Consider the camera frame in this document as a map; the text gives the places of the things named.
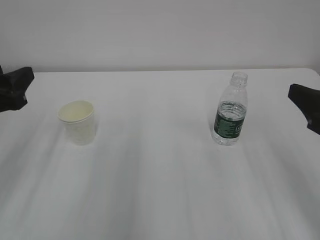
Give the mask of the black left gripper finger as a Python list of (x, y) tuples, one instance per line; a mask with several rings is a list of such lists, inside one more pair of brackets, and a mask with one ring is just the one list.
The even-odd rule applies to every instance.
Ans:
[(7, 73), (0, 68), (0, 93), (25, 94), (34, 78), (33, 69), (28, 66)]
[(27, 104), (26, 94), (23, 91), (1, 92), (0, 111), (17, 111)]

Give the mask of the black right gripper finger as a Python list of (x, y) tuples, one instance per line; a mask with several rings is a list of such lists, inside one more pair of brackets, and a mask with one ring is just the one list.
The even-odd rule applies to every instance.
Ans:
[(307, 120), (307, 128), (320, 134), (320, 91), (299, 84), (291, 84), (288, 98)]

